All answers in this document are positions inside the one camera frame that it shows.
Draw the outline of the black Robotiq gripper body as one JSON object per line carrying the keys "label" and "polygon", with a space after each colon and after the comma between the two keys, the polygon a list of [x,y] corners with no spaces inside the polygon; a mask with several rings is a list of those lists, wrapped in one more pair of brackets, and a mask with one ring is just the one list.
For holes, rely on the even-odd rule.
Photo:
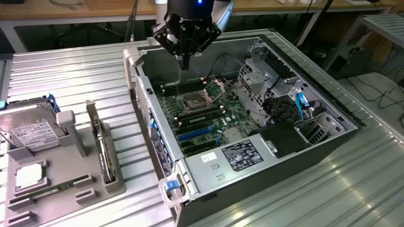
{"label": "black Robotiq gripper body", "polygon": [[170,32],[179,32],[183,22],[207,28],[211,25],[211,10],[213,0],[167,0],[165,26]]}

